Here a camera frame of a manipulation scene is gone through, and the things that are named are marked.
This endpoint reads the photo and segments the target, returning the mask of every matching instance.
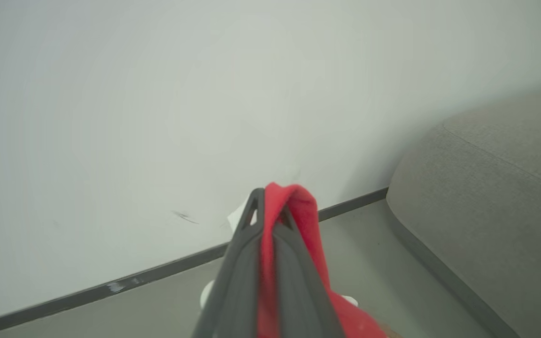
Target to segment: gray upholstery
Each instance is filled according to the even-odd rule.
[[[434,128],[387,201],[520,337],[541,337],[541,90]]]

